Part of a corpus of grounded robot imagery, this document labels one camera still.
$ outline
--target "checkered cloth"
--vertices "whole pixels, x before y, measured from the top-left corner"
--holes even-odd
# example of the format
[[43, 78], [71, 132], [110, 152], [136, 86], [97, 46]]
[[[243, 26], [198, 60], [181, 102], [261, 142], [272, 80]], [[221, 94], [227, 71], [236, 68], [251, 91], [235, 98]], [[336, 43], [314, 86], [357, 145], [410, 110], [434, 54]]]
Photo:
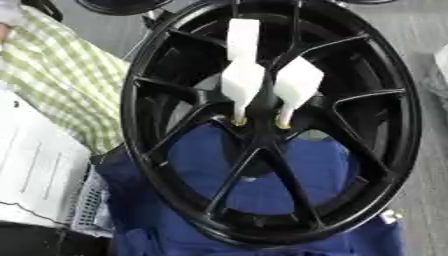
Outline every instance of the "checkered cloth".
[[113, 149], [122, 142], [119, 96], [128, 64], [38, 10], [22, 9], [24, 21], [0, 51], [0, 83], [94, 154]]

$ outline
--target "white plastic basket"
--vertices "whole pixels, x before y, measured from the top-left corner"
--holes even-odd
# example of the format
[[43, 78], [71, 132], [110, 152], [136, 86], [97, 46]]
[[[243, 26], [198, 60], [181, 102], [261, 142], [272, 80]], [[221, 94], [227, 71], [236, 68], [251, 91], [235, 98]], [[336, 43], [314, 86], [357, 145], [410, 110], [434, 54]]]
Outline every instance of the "white plastic basket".
[[73, 231], [96, 237], [112, 237], [112, 231], [101, 229], [95, 225], [95, 217], [102, 201], [103, 191], [107, 191], [107, 185], [92, 167], [78, 197], [76, 211], [71, 222]]

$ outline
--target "gray floor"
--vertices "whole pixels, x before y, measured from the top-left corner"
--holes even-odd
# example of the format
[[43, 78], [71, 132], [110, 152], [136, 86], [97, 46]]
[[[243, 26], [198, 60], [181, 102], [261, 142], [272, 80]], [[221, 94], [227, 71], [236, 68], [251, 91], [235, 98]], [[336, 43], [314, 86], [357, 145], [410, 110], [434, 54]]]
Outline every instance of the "gray floor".
[[[188, 1], [179, 0], [177, 6]], [[59, 1], [65, 23], [104, 50], [122, 57], [142, 37], [140, 17], [107, 17], [84, 11], [72, 1]], [[396, 47], [415, 80], [421, 81], [430, 54], [448, 44], [447, 0], [400, 0], [383, 6], [351, 6], [371, 21]], [[446, 114], [432, 95], [420, 90], [424, 133], [415, 172], [393, 207], [402, 220], [408, 256], [448, 254], [448, 132]]]

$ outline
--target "blue fabric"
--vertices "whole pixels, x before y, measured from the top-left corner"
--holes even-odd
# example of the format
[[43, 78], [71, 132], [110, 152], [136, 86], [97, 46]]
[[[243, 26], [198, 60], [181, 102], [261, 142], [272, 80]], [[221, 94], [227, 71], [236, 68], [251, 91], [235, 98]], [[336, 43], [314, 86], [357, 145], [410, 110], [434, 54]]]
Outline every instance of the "blue fabric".
[[[347, 179], [347, 154], [332, 140], [289, 144], [286, 158], [314, 204], [336, 195]], [[170, 163], [187, 184], [211, 196], [229, 173], [220, 131], [202, 126], [182, 138]], [[110, 187], [109, 207], [116, 225], [119, 256], [400, 256], [397, 225], [376, 218], [364, 226], [323, 241], [275, 250], [248, 251], [198, 233], [165, 205], [126, 154], [97, 167]], [[290, 212], [292, 203], [275, 174], [241, 181], [229, 205], [258, 213]]]

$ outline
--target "white plastic peg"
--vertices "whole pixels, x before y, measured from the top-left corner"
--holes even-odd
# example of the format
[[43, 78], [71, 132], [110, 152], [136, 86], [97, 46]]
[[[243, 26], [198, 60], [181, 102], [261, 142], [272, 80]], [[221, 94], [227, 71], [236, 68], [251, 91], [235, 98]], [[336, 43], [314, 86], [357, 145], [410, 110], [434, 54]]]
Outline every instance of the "white plastic peg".
[[294, 111], [317, 93], [324, 73], [301, 56], [277, 73], [274, 93], [283, 100], [277, 126], [288, 129]]
[[227, 31], [227, 59], [233, 61], [245, 57], [255, 62], [259, 33], [259, 20], [231, 19]]
[[236, 58], [222, 73], [222, 93], [235, 103], [235, 125], [246, 123], [246, 107], [260, 90], [264, 73], [264, 67], [245, 57]]

